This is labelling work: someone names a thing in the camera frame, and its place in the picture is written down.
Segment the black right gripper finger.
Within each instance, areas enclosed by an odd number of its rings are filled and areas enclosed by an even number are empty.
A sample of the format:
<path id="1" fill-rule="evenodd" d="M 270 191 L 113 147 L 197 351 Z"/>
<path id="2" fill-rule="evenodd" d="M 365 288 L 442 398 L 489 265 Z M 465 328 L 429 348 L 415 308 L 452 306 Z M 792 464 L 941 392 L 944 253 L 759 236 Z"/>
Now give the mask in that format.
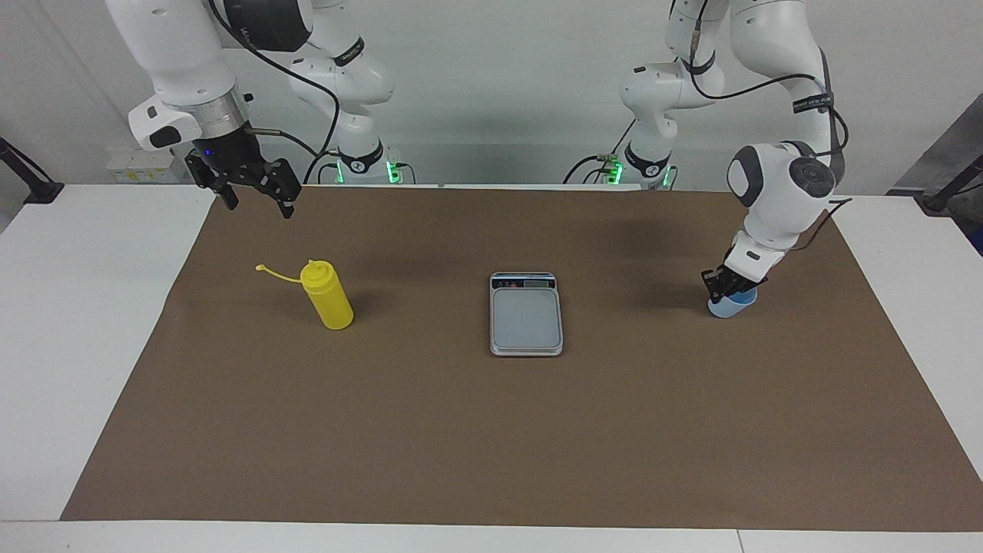
<path id="1" fill-rule="evenodd" d="M 288 160 L 276 160 L 261 164 L 257 190 L 274 200 L 284 220 L 290 220 L 295 211 L 293 204 L 302 192 L 302 185 Z"/>
<path id="2" fill-rule="evenodd" d="M 201 189 L 210 190 L 214 193 L 228 210 L 235 210 L 238 207 L 238 196 L 226 176 L 223 173 L 215 174 L 203 158 L 188 157 L 187 171 L 192 175 L 194 184 Z"/>

